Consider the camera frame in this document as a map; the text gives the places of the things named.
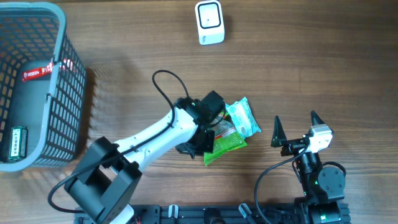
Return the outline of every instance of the wood grain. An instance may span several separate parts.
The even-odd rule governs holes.
[[[60,3],[68,35],[89,75],[82,146],[138,133],[169,110],[151,75],[168,69],[190,95],[216,90],[227,103],[246,96],[262,132],[248,147],[209,167],[170,151],[141,179],[131,203],[181,205],[253,202],[258,175],[280,162],[271,148],[273,118],[288,138],[308,131],[315,110],[335,131],[323,162],[347,168],[345,202],[353,223],[398,219],[398,5],[394,1],[223,1],[226,39],[198,43],[197,1]],[[180,84],[160,87],[176,100]],[[71,223],[47,205],[63,169],[0,174],[0,223]],[[262,202],[291,202],[302,189],[283,166],[264,178]],[[55,202],[76,206],[60,191]]]

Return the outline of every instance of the basket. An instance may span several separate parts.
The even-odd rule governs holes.
[[[22,81],[23,71],[51,60],[51,74]],[[58,6],[0,3],[0,171],[58,167],[73,160],[85,86],[85,68]],[[26,158],[11,161],[11,128],[16,126],[27,128]]]

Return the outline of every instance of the wooden table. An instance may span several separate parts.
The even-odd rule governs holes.
[[[168,69],[190,95],[216,90],[227,103],[246,96],[262,132],[248,147],[209,167],[171,150],[154,162],[131,203],[168,205],[253,202],[254,183],[280,162],[270,147],[274,116],[288,138],[310,127],[315,110],[335,131],[323,162],[347,168],[345,202],[353,223],[398,219],[398,14],[384,1],[222,1],[225,41],[198,43],[196,1],[61,2],[68,34],[86,65],[88,86],[81,148],[106,136],[115,141],[138,133],[169,108],[151,76]],[[157,78],[172,100],[179,82]],[[72,223],[73,215],[47,204],[64,169],[0,174],[0,223]],[[262,202],[292,202],[303,195],[291,166],[261,182]],[[55,202],[74,208],[64,192]]]

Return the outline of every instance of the green box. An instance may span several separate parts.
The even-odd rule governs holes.
[[[11,128],[10,160],[18,160],[26,157],[27,129],[26,127]]]

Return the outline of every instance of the robotic arm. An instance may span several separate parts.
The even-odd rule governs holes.
[[[136,150],[104,163],[104,168],[117,173],[113,181],[96,166],[66,182],[65,190],[96,223],[127,223],[134,215],[128,203],[146,167],[173,147],[192,157],[212,152],[214,131],[209,128],[224,106],[222,97],[215,91],[203,100],[193,100],[189,96],[180,98],[173,108],[175,116],[171,125],[170,110],[152,126],[114,144],[105,137],[99,138],[89,147],[74,172],[130,150],[170,126]]]

